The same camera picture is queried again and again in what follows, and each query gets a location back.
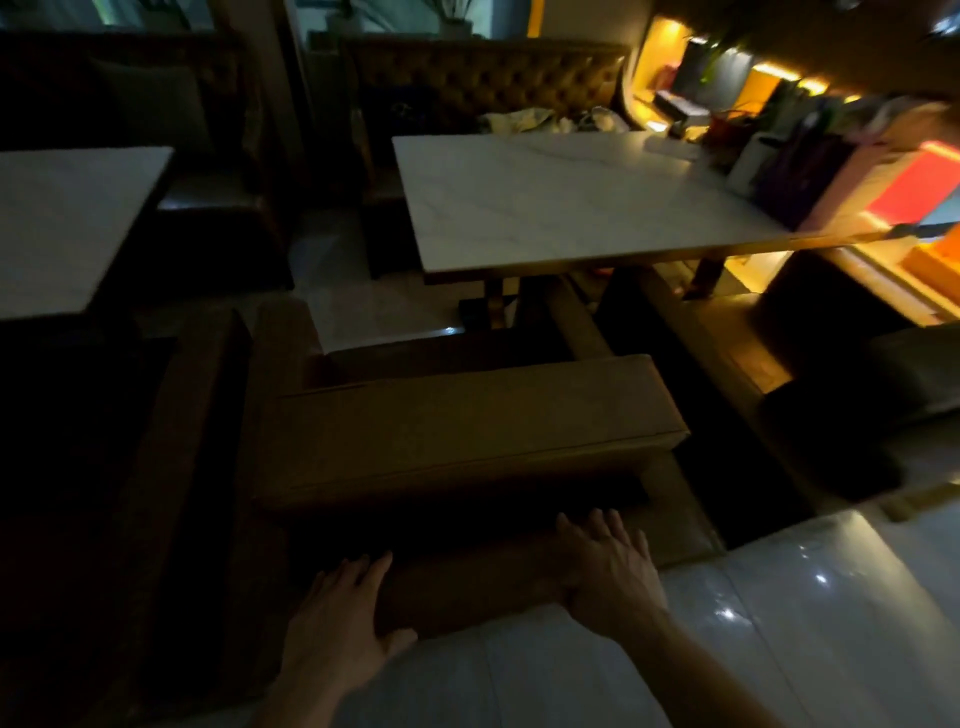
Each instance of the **table leg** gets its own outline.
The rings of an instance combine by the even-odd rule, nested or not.
[[[503,312],[503,279],[485,280],[483,293],[487,300],[490,328],[506,328],[507,319]]]
[[[697,301],[712,296],[713,289],[716,288],[720,276],[723,275],[726,262],[725,257],[702,258],[697,264],[697,270],[693,273],[693,280],[687,287],[686,293],[684,293],[684,301]]]

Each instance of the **cushion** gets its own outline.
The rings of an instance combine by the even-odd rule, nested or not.
[[[256,207],[256,195],[247,191],[239,170],[182,171],[170,182],[157,209],[235,209]]]
[[[960,409],[960,322],[878,336],[867,350],[880,386],[896,393],[904,419]]]
[[[139,146],[174,147],[191,155],[214,154],[197,79],[186,66],[140,67],[95,61]]]
[[[433,112],[437,92],[429,86],[368,86],[360,97],[376,164],[394,163],[393,137],[439,132]]]
[[[261,433],[256,499],[296,513],[623,472],[686,429],[636,354],[291,394]]]

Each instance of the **marble table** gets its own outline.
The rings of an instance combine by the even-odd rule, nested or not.
[[[173,150],[0,154],[0,320],[87,311]]]
[[[727,255],[839,245],[788,231],[703,160],[647,132],[403,136],[396,160],[427,282],[701,258],[709,295]]]

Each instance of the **leather sofa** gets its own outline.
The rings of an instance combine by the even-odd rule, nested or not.
[[[629,46],[526,39],[366,35],[343,42],[353,144],[363,162],[361,222],[371,276],[419,267],[387,118],[393,104],[420,112],[407,133],[475,133],[476,117],[530,107],[570,116],[595,106],[628,121],[623,91]]]
[[[176,277],[218,275],[224,259],[242,256],[244,241],[254,237],[249,267],[255,273],[270,271],[270,283],[292,287],[286,253],[295,196],[254,61],[237,37],[223,32],[11,32],[3,40],[0,84],[6,112],[0,149],[178,148],[157,205],[156,231],[139,245],[147,259],[133,292],[144,293],[157,279],[163,281],[157,293],[164,293],[176,287]],[[105,68],[126,71],[127,89],[138,76],[144,84],[156,84],[156,74],[192,74],[202,105],[195,126],[208,137],[202,140],[205,148],[185,148],[189,136],[182,147],[143,141],[128,119],[135,102],[125,109]],[[189,105],[170,106],[178,107],[176,113],[171,109],[173,118],[187,113]],[[171,122],[166,124],[169,130]],[[185,137],[182,131],[171,135]],[[227,244],[226,250],[217,247]]]
[[[597,320],[620,354],[650,351],[642,328],[669,331],[781,482],[828,513],[960,475],[957,324],[871,273],[842,249],[802,251],[762,294],[681,302],[654,270],[622,269]]]
[[[208,689],[250,336],[8,352],[4,725],[121,725]]]
[[[268,497],[274,486],[286,478],[280,470],[289,474],[287,466],[299,462],[309,452],[323,452],[324,447],[324,442],[308,449],[294,447],[293,457],[286,459],[280,469],[276,467],[275,459],[269,456],[272,450],[265,446],[276,445],[274,436],[281,434],[270,425],[278,422],[275,413],[280,400],[336,397],[338,392],[355,393],[370,382],[377,388],[394,391],[434,379],[443,380],[444,387],[453,379],[467,382],[479,378],[489,382],[503,378],[501,375],[510,378],[511,374],[518,374],[517,380],[521,380],[542,366],[563,366],[572,371],[578,365],[591,370],[604,362],[613,366],[627,363],[611,357],[586,310],[569,288],[558,286],[556,279],[534,284],[541,290],[529,292],[526,300],[529,303],[530,294],[534,294],[540,303],[528,307],[520,328],[330,354],[323,354],[305,303],[288,299],[261,306],[253,337],[237,463],[220,699],[250,697],[269,684],[278,668],[285,621],[302,590],[316,570],[339,562],[344,555],[373,554],[390,547],[396,563],[384,583],[377,626],[386,630],[404,624],[415,627],[423,637],[430,637],[552,600],[556,594],[551,585],[555,587],[555,578],[564,570],[552,525],[556,510],[561,507],[574,512],[594,505],[618,505],[633,527],[642,526],[648,532],[655,561],[661,567],[723,552],[689,493],[666,441],[655,444],[651,440],[640,445],[647,456],[638,461],[645,463],[638,475],[620,458],[622,472],[613,476],[611,463],[618,456],[605,456],[595,461],[593,477],[571,481],[564,479],[561,463],[572,461],[545,453],[529,466],[542,475],[542,467],[552,463],[554,476],[506,482],[491,475],[479,490],[469,473],[466,478],[462,477],[465,473],[456,473],[460,479],[431,481],[429,491],[420,488],[414,479],[408,496],[400,499],[396,498],[396,491],[384,497],[360,498],[359,489],[331,489],[321,507],[301,509],[284,507]],[[658,413],[666,415],[672,409],[659,378],[656,388],[658,394],[648,402],[649,412],[641,412],[635,419],[625,418],[625,422],[633,420],[631,426],[641,428],[653,426]],[[568,389],[575,391],[577,387],[569,385]],[[293,393],[302,393],[302,397],[282,397]],[[472,411],[469,405],[482,398],[483,392],[471,395],[465,389],[464,397],[463,419],[468,422],[468,413]],[[518,390],[517,406],[523,400],[524,392]],[[504,422],[485,419],[482,426],[503,425],[506,431],[506,420],[514,417],[533,423],[531,430],[543,429],[537,424],[540,409],[536,403],[526,401],[525,405],[522,413],[503,412]],[[430,401],[423,406],[431,414]],[[397,422],[397,426],[385,438],[395,440],[403,436],[406,421],[402,413],[385,406],[383,411],[365,411],[365,417],[394,418],[386,420]],[[683,426],[679,418],[671,421],[675,426]],[[406,427],[418,430],[421,420],[407,422]],[[680,434],[675,427],[672,432]],[[531,438],[520,437],[517,446],[525,447],[537,437],[534,432]],[[378,449],[377,442],[380,440],[365,445],[361,441],[357,447],[372,448],[372,459],[379,461],[392,448],[384,443],[385,447]],[[283,448],[291,445],[280,444]],[[457,448],[472,451],[473,445],[462,443]],[[417,448],[410,451],[419,453]],[[351,458],[345,460],[345,453],[346,449],[330,454],[348,463]],[[362,455],[352,459],[361,470],[369,465]],[[516,462],[503,469],[507,471],[517,475]]]

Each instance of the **yellow light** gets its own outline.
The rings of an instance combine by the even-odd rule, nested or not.
[[[784,79],[785,81],[799,81],[800,74],[794,73],[793,71],[788,71],[786,68],[780,68],[778,65],[773,63],[758,63],[754,66],[754,71],[759,73],[765,73],[769,76],[776,76],[779,79]]]
[[[687,127],[684,130],[684,140],[700,141],[708,129],[709,127]]]
[[[940,157],[946,157],[951,161],[960,161],[960,151],[940,141],[925,141],[920,145],[920,148],[925,152],[932,152]]]
[[[811,96],[820,96],[827,91],[829,84],[820,79],[803,79],[798,86],[809,91]]]
[[[862,210],[860,216],[864,218],[868,223],[873,225],[875,228],[881,231],[888,231],[893,228],[893,226],[884,220],[879,215],[874,215],[870,210]]]

